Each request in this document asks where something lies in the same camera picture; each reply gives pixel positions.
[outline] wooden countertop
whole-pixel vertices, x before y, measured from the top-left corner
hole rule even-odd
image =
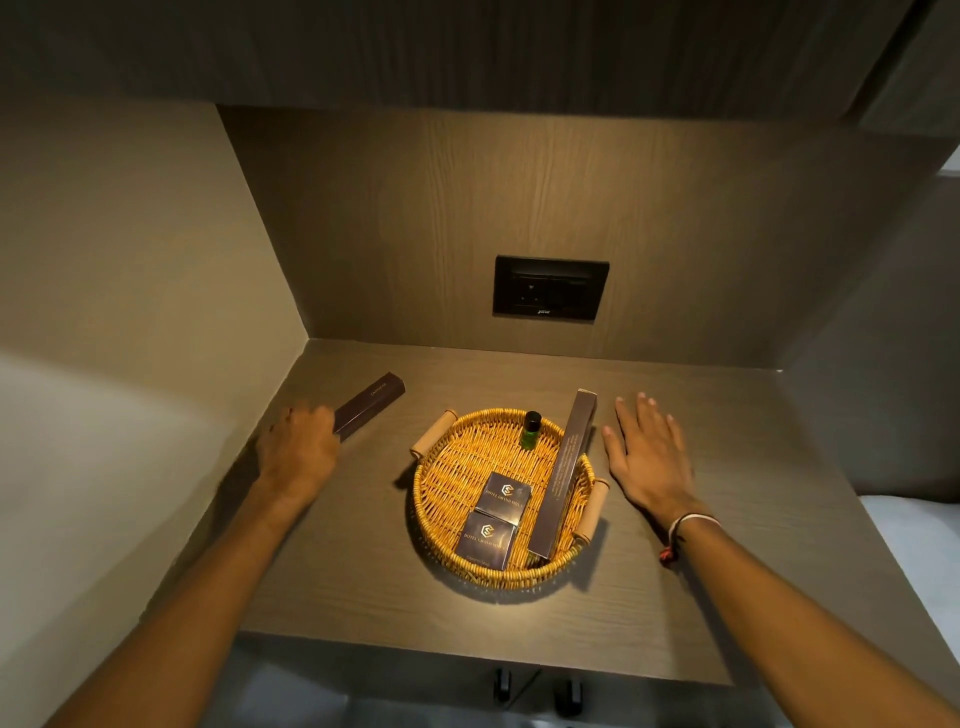
[[[537,409],[562,425],[583,387],[599,395],[599,426],[614,422],[616,395],[643,390],[684,425],[700,493],[736,539],[960,699],[960,667],[851,486],[814,451],[776,373],[314,340],[264,417],[297,399],[337,406],[387,371],[407,394],[344,443],[336,473],[256,593],[245,630],[731,684],[708,605],[660,567],[660,542],[616,488],[594,544],[537,598],[504,594],[492,603],[412,546],[408,448],[445,408]],[[588,454],[606,474],[599,437]],[[239,498],[237,483],[249,485],[249,468],[235,470],[197,544]]]

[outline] small green bottle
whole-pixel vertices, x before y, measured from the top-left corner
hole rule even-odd
[[[533,449],[537,446],[540,437],[540,412],[531,410],[523,417],[523,432],[520,433],[520,446],[523,449]]]

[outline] wicker basket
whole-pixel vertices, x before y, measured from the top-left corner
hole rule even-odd
[[[457,419],[448,410],[445,426],[441,418],[420,440],[421,447],[412,449],[420,458],[414,475],[414,508],[427,545],[449,570],[493,589],[523,589],[551,578],[592,536],[592,529],[586,538],[574,535],[595,482],[587,456],[581,455],[553,558],[538,565],[536,557],[528,555],[530,534],[564,431],[544,419],[537,446],[524,450],[518,445],[524,414],[522,409],[483,409]],[[435,443],[430,442],[431,432],[442,433]],[[493,471],[533,486],[504,571],[473,564],[454,553],[467,516]]]

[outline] bracelet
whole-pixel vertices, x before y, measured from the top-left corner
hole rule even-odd
[[[720,521],[715,519],[713,516],[708,516],[706,513],[684,513],[678,519],[673,521],[670,524],[670,527],[667,529],[666,548],[660,552],[661,566],[668,567],[678,558],[680,558],[680,555],[677,552],[677,529],[680,527],[680,524],[687,519],[704,519],[705,521],[716,523],[721,528],[723,527]]]

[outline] electrical outlet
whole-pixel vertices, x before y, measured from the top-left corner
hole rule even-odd
[[[610,263],[498,255],[493,313],[593,321]]]

